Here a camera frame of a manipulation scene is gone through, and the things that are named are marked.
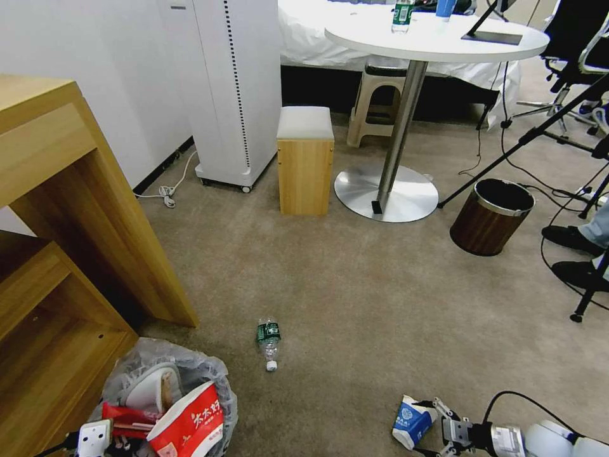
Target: green label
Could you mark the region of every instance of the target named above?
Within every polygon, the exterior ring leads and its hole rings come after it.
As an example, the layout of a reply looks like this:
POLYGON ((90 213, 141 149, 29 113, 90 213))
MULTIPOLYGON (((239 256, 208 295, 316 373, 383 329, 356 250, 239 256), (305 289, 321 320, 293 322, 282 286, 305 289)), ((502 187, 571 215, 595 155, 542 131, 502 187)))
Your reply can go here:
POLYGON ((410 16, 412 16, 412 10, 414 10, 413 4, 396 4, 395 12, 393 14, 393 24, 408 25, 410 23, 410 16))
POLYGON ((279 333, 279 324, 276 322, 267 322, 266 324, 260 324, 256 330, 256 341, 261 342, 267 338, 277 338, 281 340, 281 334, 279 333))

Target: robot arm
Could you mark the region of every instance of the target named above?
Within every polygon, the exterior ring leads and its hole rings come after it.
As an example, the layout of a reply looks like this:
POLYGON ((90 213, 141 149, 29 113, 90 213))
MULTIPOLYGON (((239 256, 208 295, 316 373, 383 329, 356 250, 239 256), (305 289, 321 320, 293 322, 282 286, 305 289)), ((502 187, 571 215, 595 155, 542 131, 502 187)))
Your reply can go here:
POLYGON ((609 457, 607 444, 551 421, 534 424, 523 435, 520 427, 461 419, 439 398, 417 404, 434 407, 442 418, 445 446, 439 452, 414 449, 425 457, 452 457, 463 452, 473 453, 475 449, 484 450, 492 457, 609 457))

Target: beige carpet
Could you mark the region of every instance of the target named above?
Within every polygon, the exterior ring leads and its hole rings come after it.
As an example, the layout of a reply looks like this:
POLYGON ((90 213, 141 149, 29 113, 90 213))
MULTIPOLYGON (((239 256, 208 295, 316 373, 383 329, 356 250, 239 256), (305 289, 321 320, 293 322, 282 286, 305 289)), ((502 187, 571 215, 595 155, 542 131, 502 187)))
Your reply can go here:
MULTIPOLYGON (((552 98, 539 60, 523 62, 523 73, 521 98, 552 98)), ((334 174, 382 161, 386 138, 349 148, 345 116, 334 121, 334 174)), ((541 121, 515 121, 507 143, 541 121)), ((573 138, 594 144, 580 124, 567 123, 573 138)), ((476 149, 472 125, 416 122, 402 164, 433 175, 448 195, 466 181, 457 172, 475 163, 476 149)), ((484 131, 483 162, 499 153, 499 130, 484 131)), ((572 190, 602 165, 547 138, 514 161, 572 190)), ((177 181, 184 164, 183 157, 148 192, 177 181)), ((507 165, 492 176, 532 182, 507 165)), ((142 333, 226 363, 239 397, 230 457, 408 455, 391 436, 404 393, 439 396, 480 420, 491 396, 515 389, 581 432, 609 440, 609 312, 591 306, 583 324, 568 319, 579 297, 539 254, 540 230, 556 207, 535 193, 537 206, 504 252, 480 258, 449 237, 465 197, 406 224, 358 216, 333 192, 326 217, 282 216, 275 162, 249 195, 203 187, 190 170, 175 209, 157 199, 141 204, 201 325, 155 322, 142 333), (283 336, 272 374, 254 342, 257 319, 266 315, 278 319, 283 336)), ((566 214, 560 222, 580 221, 566 214)), ((557 246, 546 251, 551 262, 585 258, 557 246)), ((597 298, 609 303, 606 294, 597 298)), ((522 426, 543 417, 508 398, 492 415, 522 426)), ((437 438, 424 444, 439 449, 437 438)))

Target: round metal base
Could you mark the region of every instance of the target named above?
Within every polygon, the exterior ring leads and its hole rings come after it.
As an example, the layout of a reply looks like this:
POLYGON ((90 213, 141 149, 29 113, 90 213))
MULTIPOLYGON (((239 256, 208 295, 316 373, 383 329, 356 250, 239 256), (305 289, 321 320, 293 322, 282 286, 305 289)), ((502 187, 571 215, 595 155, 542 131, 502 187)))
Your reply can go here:
POLYGON ((400 166, 382 214, 375 214, 372 202, 379 198, 382 164, 352 166, 334 181, 336 196, 350 210, 383 222, 411 222, 432 214, 438 205, 438 191, 425 176, 400 166))

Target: white air purifier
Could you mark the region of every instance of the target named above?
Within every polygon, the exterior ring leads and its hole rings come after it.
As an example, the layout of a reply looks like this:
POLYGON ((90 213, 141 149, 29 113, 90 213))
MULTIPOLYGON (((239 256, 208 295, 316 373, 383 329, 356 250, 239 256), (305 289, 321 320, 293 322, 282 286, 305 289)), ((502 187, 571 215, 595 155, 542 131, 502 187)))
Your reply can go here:
POLYGON ((277 0, 157 0, 202 180, 249 192, 277 151, 277 0))

